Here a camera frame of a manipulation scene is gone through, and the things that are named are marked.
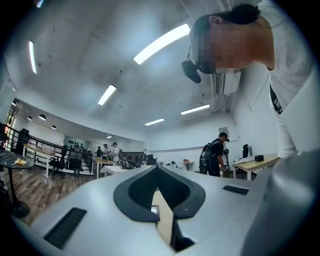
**vent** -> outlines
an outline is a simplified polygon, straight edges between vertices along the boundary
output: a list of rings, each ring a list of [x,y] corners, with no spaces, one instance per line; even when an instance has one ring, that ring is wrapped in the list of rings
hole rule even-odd
[[[221,89],[221,75],[215,74],[215,94],[220,95]]]
[[[44,239],[53,246],[62,249],[86,213],[86,210],[72,208]]]
[[[247,188],[238,187],[238,186],[231,186],[231,185],[226,185],[223,189],[226,191],[230,191],[230,192],[237,193],[237,194],[244,195],[244,196],[249,191],[249,189],[247,189]]]

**table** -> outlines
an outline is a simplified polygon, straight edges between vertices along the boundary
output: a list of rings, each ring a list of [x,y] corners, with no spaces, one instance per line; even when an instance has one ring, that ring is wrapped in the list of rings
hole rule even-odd
[[[277,154],[265,154],[263,155],[264,160],[260,162],[250,161],[243,163],[233,162],[233,178],[236,179],[236,167],[247,172],[247,179],[251,181],[251,172],[263,169],[267,166],[275,164],[280,157]]]
[[[100,164],[106,164],[110,166],[115,166],[115,162],[113,161],[108,161],[108,160],[102,160],[100,158],[92,158],[92,173],[94,173],[94,162],[96,162],[96,178],[99,179],[99,166]]]
[[[193,164],[194,161],[184,161],[184,162],[181,162],[180,164],[186,164],[186,170],[189,171],[189,164]]]
[[[111,175],[115,175],[115,174],[119,174],[119,173],[123,173],[128,171],[128,169],[121,169],[121,166],[104,166],[102,167],[100,173],[104,172],[104,176],[107,176],[106,173],[111,174]]]
[[[17,158],[26,161],[26,164],[16,164],[15,161]],[[27,216],[30,212],[29,206],[22,201],[18,201],[14,189],[14,183],[12,180],[12,169],[22,170],[22,169],[29,169],[32,168],[35,164],[32,160],[30,160],[26,156],[22,156],[10,151],[0,150],[0,166],[6,167],[9,172],[9,179],[10,179],[10,187],[11,187],[11,194],[12,194],[12,215],[17,218],[23,218]]]
[[[36,153],[40,156],[46,158],[46,178],[49,179],[49,159],[55,155],[55,152],[47,149],[43,149],[40,146],[32,145],[32,144],[23,144],[23,153],[22,155],[25,156],[26,149],[33,152],[33,163],[36,161]]]

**white wall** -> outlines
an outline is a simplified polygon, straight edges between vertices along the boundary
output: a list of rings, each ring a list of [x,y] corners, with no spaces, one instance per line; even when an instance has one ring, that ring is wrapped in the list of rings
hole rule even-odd
[[[62,145],[65,138],[65,134],[62,132],[37,124],[33,121],[25,121],[19,116],[16,117],[13,128],[18,131],[25,128],[29,130],[29,135],[59,146]]]
[[[225,146],[229,149],[229,159],[232,162],[238,156],[238,142],[234,121],[226,114],[206,116],[186,122],[184,126],[149,134],[145,147],[154,158],[168,164],[175,161],[178,167],[186,169],[181,164],[183,159],[193,161],[189,165],[192,171],[199,170],[199,157],[202,148],[219,135],[219,128],[228,127],[230,142]]]
[[[269,94],[269,71],[265,66],[255,63],[242,72],[230,110],[240,154],[244,144],[250,145],[254,156],[278,152],[277,123]]]
[[[143,152],[144,143],[142,141],[137,141],[129,138],[110,138],[110,139],[95,139],[89,144],[91,152],[97,152],[98,147],[104,150],[104,144],[106,143],[110,150],[112,150],[112,144],[116,142],[119,149],[123,152]]]

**black box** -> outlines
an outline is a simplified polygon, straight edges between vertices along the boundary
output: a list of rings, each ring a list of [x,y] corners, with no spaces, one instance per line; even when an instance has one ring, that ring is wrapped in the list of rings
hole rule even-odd
[[[263,154],[258,154],[258,155],[256,155],[256,156],[254,157],[254,160],[255,160],[256,162],[261,162],[261,161],[265,160],[265,159],[264,159],[264,155],[263,155]]]

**office chair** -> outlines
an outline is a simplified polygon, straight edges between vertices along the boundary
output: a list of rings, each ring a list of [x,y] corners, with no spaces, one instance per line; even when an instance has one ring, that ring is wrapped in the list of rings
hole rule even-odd
[[[171,161],[171,164],[172,164],[173,167],[181,169],[180,167],[178,167],[178,165],[176,164],[175,161]]]
[[[154,159],[153,154],[148,154],[146,157],[146,165],[147,166],[153,166],[157,163],[157,159]]]
[[[247,158],[247,157],[248,157],[248,154],[249,154],[249,146],[248,146],[248,144],[243,145],[242,148],[243,148],[242,158]],[[244,170],[242,170],[242,169],[238,169],[238,170],[235,172],[235,175],[241,174],[241,175],[242,175],[242,178],[243,178],[245,173],[246,173],[246,171],[244,171]]]
[[[49,165],[54,167],[53,168],[53,174],[52,174],[52,178],[54,177],[54,175],[56,174],[59,174],[61,175],[63,178],[65,178],[65,173],[62,172],[62,171],[59,171],[59,169],[63,169],[65,168],[65,156],[68,152],[68,147],[67,146],[64,146],[63,150],[62,150],[62,156],[60,158],[60,161],[59,161],[59,157],[57,155],[55,155],[54,157],[57,158],[57,160],[52,160],[49,162]]]
[[[18,141],[15,145],[15,148],[13,148],[11,152],[22,155],[24,153],[24,144],[28,144],[29,140],[29,131],[23,128],[19,133]]]

